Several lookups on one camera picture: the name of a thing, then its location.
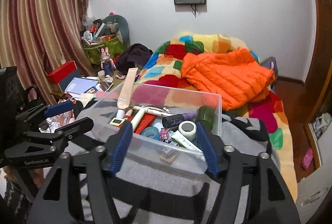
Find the striped curtain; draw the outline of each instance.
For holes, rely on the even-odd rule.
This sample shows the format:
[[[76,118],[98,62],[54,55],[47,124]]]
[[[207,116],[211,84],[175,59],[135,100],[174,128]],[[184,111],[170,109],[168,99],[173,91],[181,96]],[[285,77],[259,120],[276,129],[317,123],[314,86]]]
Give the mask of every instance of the striped curtain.
[[[37,84],[55,103],[46,74],[75,61],[81,74],[94,75],[80,40],[88,0],[0,0],[1,67],[17,66],[24,88]]]

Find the notebook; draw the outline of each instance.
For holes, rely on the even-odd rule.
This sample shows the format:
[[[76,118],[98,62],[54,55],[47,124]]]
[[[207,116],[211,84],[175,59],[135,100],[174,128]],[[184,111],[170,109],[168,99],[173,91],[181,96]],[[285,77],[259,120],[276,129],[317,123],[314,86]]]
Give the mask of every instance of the notebook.
[[[66,93],[75,93],[83,94],[91,87],[96,86],[98,83],[97,80],[90,80],[85,78],[73,78],[72,81],[68,84],[65,92]]]

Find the clear plastic box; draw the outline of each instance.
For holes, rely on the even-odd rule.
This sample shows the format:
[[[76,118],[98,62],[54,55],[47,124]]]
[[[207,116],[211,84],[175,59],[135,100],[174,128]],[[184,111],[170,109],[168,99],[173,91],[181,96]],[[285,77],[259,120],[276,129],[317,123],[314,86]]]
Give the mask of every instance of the clear plastic box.
[[[91,108],[83,110],[79,114],[78,119],[88,116],[94,121],[91,132],[95,139],[106,142],[110,135],[118,132],[119,128],[110,125],[109,122],[116,116],[118,110],[117,99],[122,85],[123,83],[115,87]],[[212,106],[215,108],[212,133],[221,136],[221,96],[218,94],[148,84],[134,84],[131,99],[131,106],[133,105],[167,107],[170,112],[175,114],[196,113],[201,106]],[[150,125],[161,122],[161,119],[162,117],[156,117]],[[166,158],[164,156],[163,149],[172,150],[170,157]],[[169,145],[135,133],[133,133],[127,151],[126,157],[129,156],[198,174],[203,174],[207,168],[202,152]]]

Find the green glass jar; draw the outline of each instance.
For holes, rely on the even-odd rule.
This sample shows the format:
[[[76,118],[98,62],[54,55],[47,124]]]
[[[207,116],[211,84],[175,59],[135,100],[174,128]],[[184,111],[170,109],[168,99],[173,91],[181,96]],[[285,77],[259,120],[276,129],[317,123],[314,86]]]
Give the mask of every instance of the green glass jar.
[[[213,128],[213,119],[215,116],[215,110],[210,106],[202,106],[198,109],[196,123],[204,122],[205,125],[212,130]]]

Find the black cloth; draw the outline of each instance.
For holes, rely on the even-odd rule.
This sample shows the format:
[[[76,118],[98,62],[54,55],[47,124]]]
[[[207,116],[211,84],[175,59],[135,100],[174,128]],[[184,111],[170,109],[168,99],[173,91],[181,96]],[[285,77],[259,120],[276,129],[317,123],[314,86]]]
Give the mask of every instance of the black cloth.
[[[117,59],[115,66],[123,75],[127,75],[129,68],[136,65],[144,66],[152,55],[152,50],[149,50],[142,44],[136,43],[130,46]]]
[[[28,214],[30,212],[32,203],[27,200],[26,196],[23,194],[18,184],[10,181],[8,177],[6,178],[6,181],[7,181],[7,188],[6,188],[4,201],[14,211],[18,223],[25,224],[27,222]]]

